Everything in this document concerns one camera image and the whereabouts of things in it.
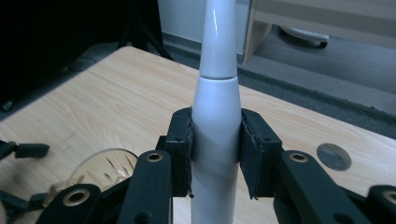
gray floor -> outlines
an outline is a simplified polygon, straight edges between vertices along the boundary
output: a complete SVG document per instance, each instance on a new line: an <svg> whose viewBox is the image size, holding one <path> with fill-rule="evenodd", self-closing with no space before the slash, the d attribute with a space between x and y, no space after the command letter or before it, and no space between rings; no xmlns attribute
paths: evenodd
<svg viewBox="0 0 396 224"><path fill-rule="evenodd" d="M170 35L164 35L164 44L175 61L199 67L199 44ZM116 46L92 46L11 111L0 112L0 120L99 62ZM396 139L395 62L396 49L335 37L326 49L318 49L317 43L279 35L275 26L250 60L238 64L238 76L240 84L251 89Z"/></svg>

white bottle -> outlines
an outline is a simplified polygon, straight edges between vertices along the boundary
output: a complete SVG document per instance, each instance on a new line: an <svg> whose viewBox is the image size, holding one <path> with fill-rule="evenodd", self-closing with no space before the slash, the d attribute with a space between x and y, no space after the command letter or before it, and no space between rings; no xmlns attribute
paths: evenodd
<svg viewBox="0 0 396 224"><path fill-rule="evenodd" d="M206 0L192 108L192 224L233 223L241 124L235 45L235 0Z"/></svg>

desk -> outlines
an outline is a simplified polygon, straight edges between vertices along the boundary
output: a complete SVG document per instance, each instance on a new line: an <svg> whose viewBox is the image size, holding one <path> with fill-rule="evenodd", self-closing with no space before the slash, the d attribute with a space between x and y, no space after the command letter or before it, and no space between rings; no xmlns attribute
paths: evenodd
<svg viewBox="0 0 396 224"><path fill-rule="evenodd" d="M198 71L133 48L119 49L0 123L0 139L46 143L43 159L0 161L0 189L28 199L65 181L92 153L120 147L136 155L155 148L172 114L192 105ZM240 87L242 107L259 112L283 141L316 157L322 143L352 158L345 172L325 168L341 186L366 195L370 186L396 186L396 141ZM276 223L271 199L251 201L242 174L234 223ZM175 223L190 223L190 199L175 198ZM38 212L19 223L32 223Z"/></svg>

light wood tabletop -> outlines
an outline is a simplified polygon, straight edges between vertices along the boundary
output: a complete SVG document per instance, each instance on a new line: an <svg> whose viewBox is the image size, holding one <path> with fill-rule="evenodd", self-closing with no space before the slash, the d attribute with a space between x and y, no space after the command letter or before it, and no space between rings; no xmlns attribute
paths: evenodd
<svg viewBox="0 0 396 224"><path fill-rule="evenodd" d="M192 105L198 71L131 47L119 49L0 123L0 139L45 143L42 159L0 161L0 189L29 199L65 181L93 153L125 148L137 156L166 135L172 114ZM396 141L240 87L242 107L256 111L283 141L317 157L322 143L347 151L351 167L324 169L337 184L366 195L372 185L396 186ZM190 199L174 199L174 222L190 223ZM35 222L39 212L18 223ZM272 200L251 201L238 176L234 223L277 223Z"/></svg>

metal ring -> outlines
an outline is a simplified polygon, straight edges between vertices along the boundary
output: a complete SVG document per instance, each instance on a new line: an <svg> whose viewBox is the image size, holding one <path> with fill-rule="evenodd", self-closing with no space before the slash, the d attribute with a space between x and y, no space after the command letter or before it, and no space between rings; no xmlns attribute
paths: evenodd
<svg viewBox="0 0 396 224"><path fill-rule="evenodd" d="M291 153L289 155L289 158L291 158L293 161L297 161L297 162L307 162L308 158L300 153Z"/></svg>
<svg viewBox="0 0 396 224"><path fill-rule="evenodd" d="M384 195L384 197L390 201L391 203L396 204L396 191L394 190L386 190L384 192L382 192L382 194Z"/></svg>
<svg viewBox="0 0 396 224"><path fill-rule="evenodd" d="M87 189L75 189L64 196L64 205L68 207L77 206L84 203L90 197L90 191Z"/></svg>
<svg viewBox="0 0 396 224"><path fill-rule="evenodd" d="M147 161L156 162L163 159L163 155L160 153L151 153L146 157Z"/></svg>

